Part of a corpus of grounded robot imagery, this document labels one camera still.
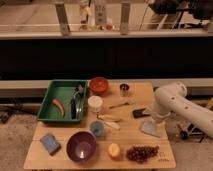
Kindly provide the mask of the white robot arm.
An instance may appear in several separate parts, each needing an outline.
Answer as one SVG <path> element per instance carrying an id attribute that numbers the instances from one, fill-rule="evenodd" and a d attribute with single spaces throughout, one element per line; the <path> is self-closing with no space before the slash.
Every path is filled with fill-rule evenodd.
<path id="1" fill-rule="evenodd" d="M 213 139 L 213 111 L 190 102 L 186 95 L 187 88 L 181 82 L 158 87 L 154 92 L 154 101 L 148 107 L 151 117 L 156 123 L 161 123 L 174 112 Z"/>

